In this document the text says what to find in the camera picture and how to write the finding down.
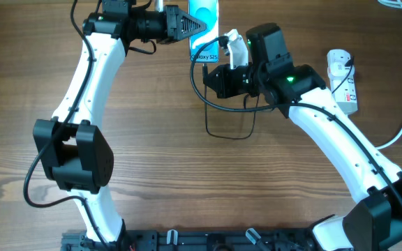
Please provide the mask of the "blue screen Galaxy smartphone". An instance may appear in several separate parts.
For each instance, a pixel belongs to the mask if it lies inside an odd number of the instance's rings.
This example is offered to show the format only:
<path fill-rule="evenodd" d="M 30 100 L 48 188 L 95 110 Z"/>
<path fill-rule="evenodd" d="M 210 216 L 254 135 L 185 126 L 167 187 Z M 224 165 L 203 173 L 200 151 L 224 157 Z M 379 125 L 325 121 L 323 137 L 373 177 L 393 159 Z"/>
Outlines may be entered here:
<path fill-rule="evenodd" d="M 219 4 L 218 0 L 189 0 L 189 14 L 203 21 L 207 29 L 189 39 L 191 60 L 195 58 L 197 51 L 205 44 L 219 35 Z M 218 42 L 207 46 L 199 55 L 197 62 L 217 63 L 219 60 Z"/>

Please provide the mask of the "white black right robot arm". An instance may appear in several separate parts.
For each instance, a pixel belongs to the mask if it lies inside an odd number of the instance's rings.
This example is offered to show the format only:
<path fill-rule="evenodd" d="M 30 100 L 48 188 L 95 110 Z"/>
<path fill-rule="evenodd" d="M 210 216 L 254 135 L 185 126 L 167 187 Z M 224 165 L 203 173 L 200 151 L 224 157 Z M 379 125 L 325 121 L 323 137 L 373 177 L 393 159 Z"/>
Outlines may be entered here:
<path fill-rule="evenodd" d="M 302 250 L 387 250 L 402 241 L 402 169 L 388 160 L 343 113 L 325 81 L 308 65 L 295 66 L 281 28 L 266 23 L 244 36 L 215 38 L 230 62 L 204 71 L 219 98 L 263 95 L 321 149 L 348 187 L 355 207 L 306 229 Z"/>

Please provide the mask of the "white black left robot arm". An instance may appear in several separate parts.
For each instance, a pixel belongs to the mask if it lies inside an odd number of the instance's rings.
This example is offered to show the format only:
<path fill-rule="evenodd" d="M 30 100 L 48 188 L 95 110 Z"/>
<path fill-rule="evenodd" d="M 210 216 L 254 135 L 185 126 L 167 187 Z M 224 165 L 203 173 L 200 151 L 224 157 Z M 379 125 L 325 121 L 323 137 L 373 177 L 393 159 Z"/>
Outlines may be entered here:
<path fill-rule="evenodd" d="M 131 43 L 166 45 L 206 28 L 178 6 L 150 10 L 134 1 L 99 1 L 76 27 L 83 46 L 70 86 L 52 117 L 37 120 L 33 127 L 38 149 L 34 164 L 42 165 L 46 178 L 68 193 L 87 227 L 80 236 L 65 236 L 65 249 L 125 250 L 130 245 L 108 186 L 114 154 L 101 123 L 114 77 Z"/>

